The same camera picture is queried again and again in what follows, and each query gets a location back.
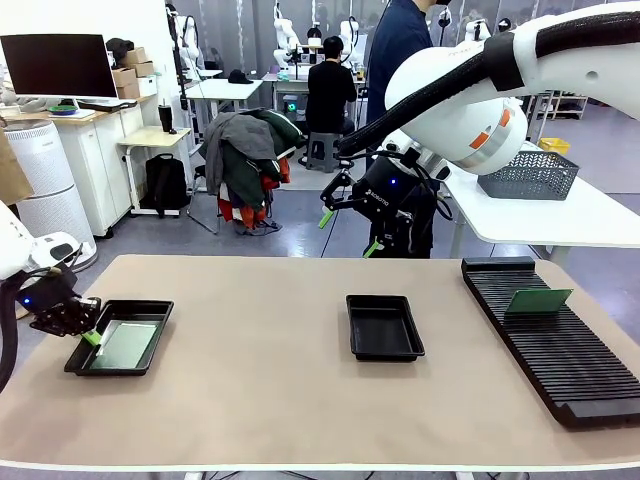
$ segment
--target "black plastic tray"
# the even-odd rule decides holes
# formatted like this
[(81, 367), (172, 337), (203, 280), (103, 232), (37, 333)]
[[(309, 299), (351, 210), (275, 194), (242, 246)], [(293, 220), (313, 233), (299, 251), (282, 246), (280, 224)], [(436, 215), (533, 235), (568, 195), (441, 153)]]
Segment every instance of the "black plastic tray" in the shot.
[(160, 336), (164, 330), (173, 302), (155, 300), (110, 300), (105, 303), (96, 323), (96, 331), (103, 334), (112, 320), (126, 320), (130, 323), (153, 322), (157, 324), (156, 332), (144, 352), (144, 355), (134, 368), (126, 369), (97, 369), (90, 368), (96, 358), (100, 346), (92, 346), (85, 339), (80, 340), (75, 351), (69, 357), (64, 371), (78, 376), (141, 376), (147, 373), (153, 360)]
[(358, 360), (414, 362), (424, 356), (406, 297), (349, 295), (351, 351)]
[(553, 417), (569, 428), (640, 424), (640, 382), (568, 307), (505, 315), (520, 289), (549, 288), (529, 257), (465, 259), (462, 276)]

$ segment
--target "black cap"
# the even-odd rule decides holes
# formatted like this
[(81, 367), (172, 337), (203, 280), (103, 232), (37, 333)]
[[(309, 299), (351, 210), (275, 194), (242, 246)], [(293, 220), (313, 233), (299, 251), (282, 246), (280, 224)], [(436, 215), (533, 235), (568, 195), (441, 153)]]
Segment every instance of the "black cap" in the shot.
[(236, 69), (229, 74), (229, 83), (248, 85), (249, 83), (253, 83), (253, 81), (249, 80), (242, 71)]

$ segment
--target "black slotted rack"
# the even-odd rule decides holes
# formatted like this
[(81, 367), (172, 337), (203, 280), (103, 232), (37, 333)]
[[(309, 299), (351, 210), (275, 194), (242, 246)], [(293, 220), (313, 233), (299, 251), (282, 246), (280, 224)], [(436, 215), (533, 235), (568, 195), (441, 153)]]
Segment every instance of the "black slotted rack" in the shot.
[(569, 307), (505, 318), (517, 290), (549, 288), (531, 258), (465, 259), (462, 275), (558, 422), (570, 428), (640, 424), (640, 382)]

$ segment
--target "cup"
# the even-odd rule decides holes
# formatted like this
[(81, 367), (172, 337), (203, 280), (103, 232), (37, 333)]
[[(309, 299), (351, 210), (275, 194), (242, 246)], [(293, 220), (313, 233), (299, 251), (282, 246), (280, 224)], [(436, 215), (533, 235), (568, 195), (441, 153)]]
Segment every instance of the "cup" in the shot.
[(173, 124), (171, 107), (168, 105), (160, 105), (158, 107), (158, 114), (160, 115), (160, 122), (162, 123), (162, 131), (170, 133)]

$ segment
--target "gray basket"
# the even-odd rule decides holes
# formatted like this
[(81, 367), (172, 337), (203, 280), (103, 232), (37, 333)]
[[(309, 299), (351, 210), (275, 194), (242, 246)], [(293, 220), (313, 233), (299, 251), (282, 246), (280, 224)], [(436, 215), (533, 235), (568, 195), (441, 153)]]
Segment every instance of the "gray basket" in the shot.
[(478, 185), (493, 198), (565, 200), (579, 168), (559, 153), (520, 152), (506, 167), (478, 177)]

